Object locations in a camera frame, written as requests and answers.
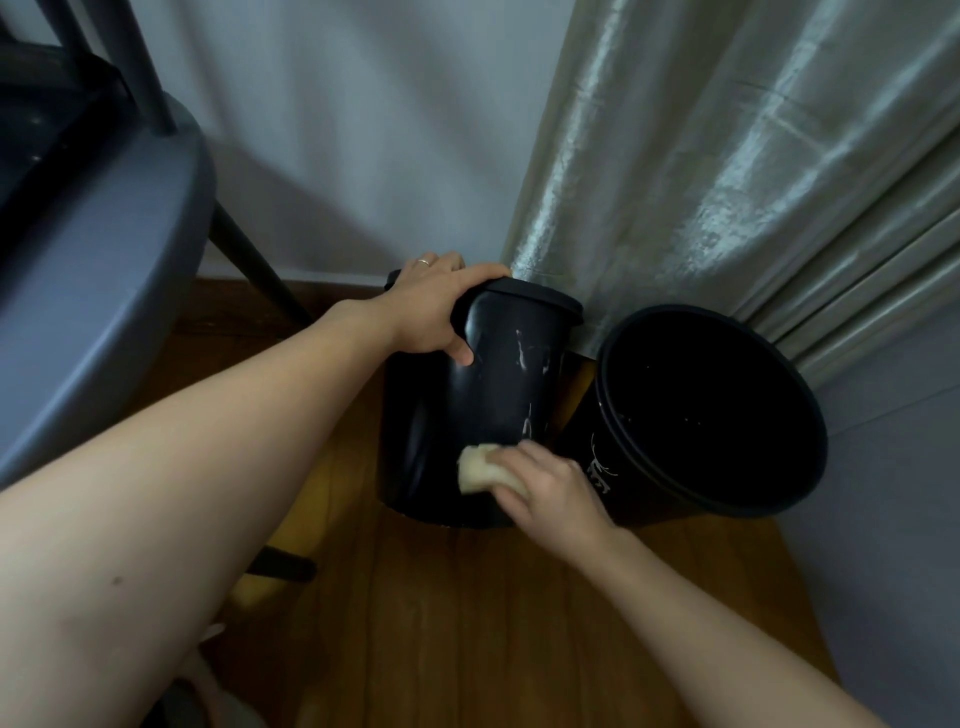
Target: wall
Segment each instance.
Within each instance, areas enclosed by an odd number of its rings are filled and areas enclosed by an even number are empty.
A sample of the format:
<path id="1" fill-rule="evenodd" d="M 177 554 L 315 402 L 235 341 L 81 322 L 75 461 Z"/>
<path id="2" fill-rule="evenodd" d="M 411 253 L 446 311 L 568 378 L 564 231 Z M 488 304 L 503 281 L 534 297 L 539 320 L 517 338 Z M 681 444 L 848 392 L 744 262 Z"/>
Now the wall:
<path id="1" fill-rule="evenodd" d="M 426 250 L 499 258 L 573 0 L 133 6 L 208 133 L 221 201 L 286 278 L 379 283 Z M 55 42 L 35 3 L 0 13 Z M 208 254 L 202 271 L 230 268 Z"/>
<path id="2" fill-rule="evenodd" d="M 844 685 L 893 726 L 960 716 L 960 304 L 818 392 L 827 474 L 780 517 Z"/>

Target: trash can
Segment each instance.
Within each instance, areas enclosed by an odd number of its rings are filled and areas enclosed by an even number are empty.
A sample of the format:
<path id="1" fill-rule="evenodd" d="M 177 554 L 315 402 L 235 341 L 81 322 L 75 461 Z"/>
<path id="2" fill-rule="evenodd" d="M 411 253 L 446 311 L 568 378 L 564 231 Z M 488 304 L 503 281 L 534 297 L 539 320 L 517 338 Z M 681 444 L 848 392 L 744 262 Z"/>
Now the trash can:
<path id="1" fill-rule="evenodd" d="M 387 288 L 397 272 L 388 278 Z M 381 500 L 419 521 L 510 525 L 488 493 L 463 496 L 457 458 L 467 445 L 542 441 L 570 330 L 581 305 L 525 280 L 489 280 L 457 302 L 450 321 L 473 364 L 443 352 L 394 354 L 384 378 Z"/>
<path id="2" fill-rule="evenodd" d="M 769 516 L 816 487 L 827 429 L 796 369 L 739 322 L 689 305 L 618 325 L 557 440 L 624 525 Z"/>

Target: silver curtain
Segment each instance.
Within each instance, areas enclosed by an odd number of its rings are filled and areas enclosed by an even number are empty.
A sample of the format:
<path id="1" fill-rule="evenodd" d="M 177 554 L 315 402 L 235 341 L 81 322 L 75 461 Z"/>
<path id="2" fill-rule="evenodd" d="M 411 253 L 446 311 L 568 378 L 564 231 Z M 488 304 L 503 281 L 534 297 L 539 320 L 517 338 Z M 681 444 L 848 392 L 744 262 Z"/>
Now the silver curtain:
<path id="1" fill-rule="evenodd" d="M 955 0 L 579 0 L 504 249 L 596 354 L 646 305 L 817 385 L 960 295 Z"/>

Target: open trash can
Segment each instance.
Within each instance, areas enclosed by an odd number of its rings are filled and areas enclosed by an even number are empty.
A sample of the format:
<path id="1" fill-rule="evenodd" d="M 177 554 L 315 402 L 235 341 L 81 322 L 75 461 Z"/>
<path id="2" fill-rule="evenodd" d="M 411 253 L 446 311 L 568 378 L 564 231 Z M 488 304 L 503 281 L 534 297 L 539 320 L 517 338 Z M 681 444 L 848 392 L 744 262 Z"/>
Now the open trash can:
<path id="1" fill-rule="evenodd" d="M 580 463 L 618 523 L 750 518 L 814 489 L 827 430 L 776 347 L 729 317 L 662 305 L 608 336 L 555 451 Z"/>
<path id="2" fill-rule="evenodd" d="M 389 288 L 396 272 L 388 279 Z M 473 349 L 462 367 L 443 352 L 387 361 L 380 429 L 380 498 L 418 521 L 510 525 L 489 493 L 461 495 L 457 458 L 467 445 L 542 441 L 570 329 L 583 308 L 552 288 L 489 280 L 453 309 Z"/>

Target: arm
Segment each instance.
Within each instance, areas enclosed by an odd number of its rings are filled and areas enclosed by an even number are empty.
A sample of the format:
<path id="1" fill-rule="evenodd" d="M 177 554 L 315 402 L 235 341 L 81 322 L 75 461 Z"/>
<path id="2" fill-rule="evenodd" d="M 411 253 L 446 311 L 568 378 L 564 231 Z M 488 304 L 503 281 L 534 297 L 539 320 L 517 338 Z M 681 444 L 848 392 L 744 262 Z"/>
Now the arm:
<path id="1" fill-rule="evenodd" d="M 338 303 L 0 494 L 0 723 L 138 720 L 371 374 L 394 351 L 469 364 L 450 311 L 508 273 L 408 263 L 389 293 Z"/>
<path id="2" fill-rule="evenodd" d="M 580 467 L 531 442 L 489 459 L 527 485 L 494 495 L 534 541 L 580 570 L 617 608 L 707 728 L 879 728 L 827 677 L 613 525 Z"/>

